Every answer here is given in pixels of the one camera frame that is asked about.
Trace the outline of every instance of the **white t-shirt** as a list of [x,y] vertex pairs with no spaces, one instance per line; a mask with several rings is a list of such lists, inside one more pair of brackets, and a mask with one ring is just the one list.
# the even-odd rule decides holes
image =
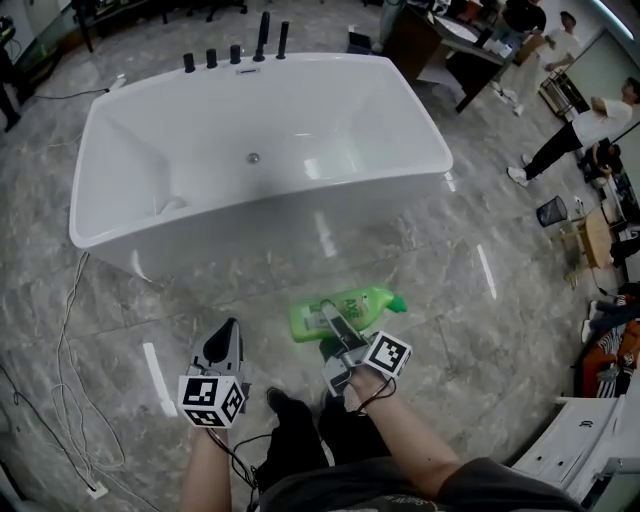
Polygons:
[[583,147],[619,134],[633,117],[633,108],[622,101],[602,100],[607,115],[587,110],[573,120],[573,129]]
[[580,55],[580,41],[576,36],[568,34],[561,28],[552,30],[548,36],[555,41],[556,46],[552,49],[549,44],[544,44],[536,50],[543,64],[558,62],[564,59],[567,54],[574,59]]

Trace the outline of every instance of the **black hair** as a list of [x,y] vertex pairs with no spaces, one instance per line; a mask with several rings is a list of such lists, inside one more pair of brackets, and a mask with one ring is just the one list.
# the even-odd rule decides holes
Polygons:
[[571,21],[573,21],[573,26],[575,27],[578,22],[576,21],[576,18],[573,16],[573,14],[571,14],[569,11],[561,11],[560,12],[560,16],[566,16],[567,18],[569,18]]
[[629,78],[627,78],[627,83],[631,86],[631,88],[633,89],[633,92],[636,93],[636,96],[637,96],[636,103],[640,103],[640,82],[638,82],[638,80],[630,76]]

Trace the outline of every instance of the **gray t-shirt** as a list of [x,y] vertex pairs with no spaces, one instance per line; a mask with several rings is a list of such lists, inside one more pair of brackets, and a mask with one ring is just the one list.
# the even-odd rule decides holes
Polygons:
[[490,459],[463,465],[428,501],[390,457],[287,477],[260,496],[260,512],[583,512],[565,493]]

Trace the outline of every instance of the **white marker cube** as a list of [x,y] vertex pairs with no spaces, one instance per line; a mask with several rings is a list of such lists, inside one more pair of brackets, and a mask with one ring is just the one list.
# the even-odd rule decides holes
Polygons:
[[235,377],[181,375],[178,404],[194,427],[231,428],[245,397]]
[[410,357],[411,345],[386,332],[379,332],[362,362],[387,377],[399,377]]

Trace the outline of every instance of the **white bathtub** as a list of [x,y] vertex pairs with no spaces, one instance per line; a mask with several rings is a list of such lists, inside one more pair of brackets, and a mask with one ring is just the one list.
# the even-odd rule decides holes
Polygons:
[[93,103],[70,236],[152,279],[283,233],[373,222],[423,193],[425,174],[451,165],[387,59],[245,57],[159,75]]

